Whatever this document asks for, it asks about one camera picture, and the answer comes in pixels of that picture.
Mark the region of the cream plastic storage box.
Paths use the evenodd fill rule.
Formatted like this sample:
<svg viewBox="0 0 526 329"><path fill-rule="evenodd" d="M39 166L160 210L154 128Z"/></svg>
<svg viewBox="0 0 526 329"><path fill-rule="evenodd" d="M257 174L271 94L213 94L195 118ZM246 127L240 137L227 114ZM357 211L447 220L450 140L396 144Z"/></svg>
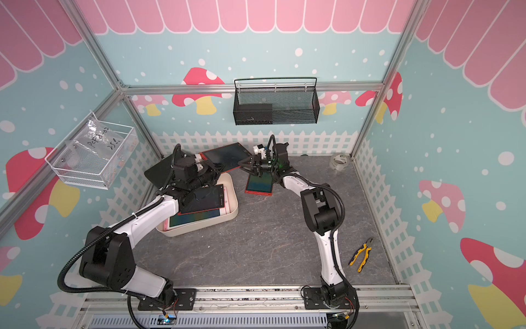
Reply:
<svg viewBox="0 0 526 329"><path fill-rule="evenodd" d="M207 197L205 201L210 203L214 198L223 196L222 208L177 214L157 225L156 230L167 237L176 237L234 219L238 215L239 207L231 175L221 174L218 183L223 187L223 194L216 189L216 197Z"/></svg>

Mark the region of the black case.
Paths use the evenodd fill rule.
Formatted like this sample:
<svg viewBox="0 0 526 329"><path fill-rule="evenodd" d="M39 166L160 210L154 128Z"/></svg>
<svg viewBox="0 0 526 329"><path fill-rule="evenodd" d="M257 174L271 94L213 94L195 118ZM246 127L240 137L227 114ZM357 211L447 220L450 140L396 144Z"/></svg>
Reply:
<svg viewBox="0 0 526 329"><path fill-rule="evenodd" d="M174 181L175 176L172 172L172 164L172 157L165 158L146 170L144 175L157 189L161 189L167 186L168 183Z"/></svg>

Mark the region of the clear plastic bag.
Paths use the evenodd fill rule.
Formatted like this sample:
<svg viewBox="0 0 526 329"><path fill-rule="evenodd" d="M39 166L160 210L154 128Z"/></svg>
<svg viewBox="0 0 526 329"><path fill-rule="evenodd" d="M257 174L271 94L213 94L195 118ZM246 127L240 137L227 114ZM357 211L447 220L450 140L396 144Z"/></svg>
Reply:
<svg viewBox="0 0 526 329"><path fill-rule="evenodd" d="M123 137L97 119L89 119L81 131L67 141L62 159L65 167L90 173L100 172L111 160Z"/></svg>

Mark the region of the black box in basket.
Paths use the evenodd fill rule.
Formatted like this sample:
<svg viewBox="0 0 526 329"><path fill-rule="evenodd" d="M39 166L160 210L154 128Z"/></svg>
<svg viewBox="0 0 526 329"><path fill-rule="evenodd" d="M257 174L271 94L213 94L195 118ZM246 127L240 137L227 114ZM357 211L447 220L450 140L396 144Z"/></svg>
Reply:
<svg viewBox="0 0 526 329"><path fill-rule="evenodd" d="M235 104L233 113L237 126L271 125L273 123L271 104Z"/></svg>

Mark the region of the black mesh wall basket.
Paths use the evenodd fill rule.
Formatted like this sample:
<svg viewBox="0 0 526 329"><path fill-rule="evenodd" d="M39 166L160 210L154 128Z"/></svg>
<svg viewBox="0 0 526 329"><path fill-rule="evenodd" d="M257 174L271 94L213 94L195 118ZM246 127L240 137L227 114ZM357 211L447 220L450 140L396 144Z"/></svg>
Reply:
<svg viewBox="0 0 526 329"><path fill-rule="evenodd" d="M316 85L314 77L236 79L234 105L271 104L271 125L316 124L320 113Z"/></svg>

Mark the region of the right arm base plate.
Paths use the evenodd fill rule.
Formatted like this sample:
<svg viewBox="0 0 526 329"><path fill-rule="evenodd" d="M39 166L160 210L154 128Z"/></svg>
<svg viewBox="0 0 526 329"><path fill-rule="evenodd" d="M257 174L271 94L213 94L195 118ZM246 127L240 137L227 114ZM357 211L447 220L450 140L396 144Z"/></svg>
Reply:
<svg viewBox="0 0 526 329"><path fill-rule="evenodd" d="M354 288L334 293L325 287L303 286L300 296L307 310L359 310L360 303Z"/></svg>

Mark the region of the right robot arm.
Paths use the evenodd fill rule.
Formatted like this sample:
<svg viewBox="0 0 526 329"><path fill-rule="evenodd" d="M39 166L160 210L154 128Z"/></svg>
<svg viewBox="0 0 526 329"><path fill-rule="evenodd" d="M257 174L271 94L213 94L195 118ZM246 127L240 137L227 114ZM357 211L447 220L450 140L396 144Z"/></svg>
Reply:
<svg viewBox="0 0 526 329"><path fill-rule="evenodd" d="M321 258L324 303L336 308L348 302L357 310L358 303L351 301L356 291L343 272L338 249L338 229L345 219L341 196L330 185L312 182L293 168L288 158L288 143L278 143L274 135L267 145L255 146L254 154L238 164L253 177L269 174L271 184L279 184L300 197L305 224L315 236Z"/></svg>

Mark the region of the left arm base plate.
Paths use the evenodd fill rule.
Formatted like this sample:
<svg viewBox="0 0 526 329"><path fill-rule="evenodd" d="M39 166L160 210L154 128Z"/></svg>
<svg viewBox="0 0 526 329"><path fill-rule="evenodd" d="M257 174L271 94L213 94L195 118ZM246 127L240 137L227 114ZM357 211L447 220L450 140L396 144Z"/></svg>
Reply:
<svg viewBox="0 0 526 329"><path fill-rule="evenodd" d="M197 289L172 288L159 297L146 297L138 304L139 311L191 311L196 301Z"/></svg>

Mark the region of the yellow black pliers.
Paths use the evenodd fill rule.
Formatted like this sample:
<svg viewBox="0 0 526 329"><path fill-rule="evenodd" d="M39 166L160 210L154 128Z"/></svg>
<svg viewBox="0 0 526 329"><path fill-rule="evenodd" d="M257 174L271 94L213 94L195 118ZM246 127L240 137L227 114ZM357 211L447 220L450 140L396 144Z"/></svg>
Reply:
<svg viewBox="0 0 526 329"><path fill-rule="evenodd" d="M353 266L355 263L359 263L357 273L361 273L364 266L367 264L370 253L372 250L374 238L368 238L354 253L350 259L348 266Z"/></svg>

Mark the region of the clear tape roll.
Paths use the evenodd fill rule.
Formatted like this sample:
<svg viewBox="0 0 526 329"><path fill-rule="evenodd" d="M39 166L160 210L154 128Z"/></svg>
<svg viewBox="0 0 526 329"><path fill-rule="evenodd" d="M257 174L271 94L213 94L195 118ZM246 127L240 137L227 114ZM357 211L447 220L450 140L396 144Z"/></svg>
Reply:
<svg viewBox="0 0 526 329"><path fill-rule="evenodd" d="M330 168L335 171L343 171L351 164L349 154L334 154L330 159Z"/></svg>

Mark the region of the red writing tablet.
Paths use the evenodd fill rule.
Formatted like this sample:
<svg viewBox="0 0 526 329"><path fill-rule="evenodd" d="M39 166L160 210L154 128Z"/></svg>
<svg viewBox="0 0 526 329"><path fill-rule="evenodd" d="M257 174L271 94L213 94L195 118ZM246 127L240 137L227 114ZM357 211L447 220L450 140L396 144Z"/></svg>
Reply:
<svg viewBox="0 0 526 329"><path fill-rule="evenodd" d="M179 203L179 212L189 214L220 209L225 206L223 185L207 186L196 189L182 198Z"/></svg>
<svg viewBox="0 0 526 329"><path fill-rule="evenodd" d="M239 162L249 158L251 153L240 143L233 143L215 149L201 152L204 159L222 165L222 172L229 172L239 168Z"/></svg>
<svg viewBox="0 0 526 329"><path fill-rule="evenodd" d="M271 196L273 191L273 177L269 172L263 172L261 176L249 175L245 193L252 195Z"/></svg>

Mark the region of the pink writing tablet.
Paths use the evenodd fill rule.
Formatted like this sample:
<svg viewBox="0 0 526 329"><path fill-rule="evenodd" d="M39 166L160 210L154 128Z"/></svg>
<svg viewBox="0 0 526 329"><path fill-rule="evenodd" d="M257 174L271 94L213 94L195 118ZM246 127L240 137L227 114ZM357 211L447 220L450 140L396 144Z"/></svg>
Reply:
<svg viewBox="0 0 526 329"><path fill-rule="evenodd" d="M194 223L205 219L212 219L227 214L228 212L223 208L189 214L177 214L164 221L163 230L168 231L184 224Z"/></svg>

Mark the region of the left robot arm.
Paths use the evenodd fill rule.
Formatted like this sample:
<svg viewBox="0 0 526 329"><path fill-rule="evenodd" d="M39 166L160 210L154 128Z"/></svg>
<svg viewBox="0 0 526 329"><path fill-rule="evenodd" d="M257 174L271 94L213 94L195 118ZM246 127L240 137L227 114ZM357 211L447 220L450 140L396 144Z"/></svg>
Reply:
<svg viewBox="0 0 526 329"><path fill-rule="evenodd" d="M214 186L223 165L196 156L173 156L170 172L155 199L107 228L96 226L84 247L58 274L57 286L66 293L115 292L146 300L159 308L178 301L173 282L137 266L133 249L158 224L179 213L199 189Z"/></svg>

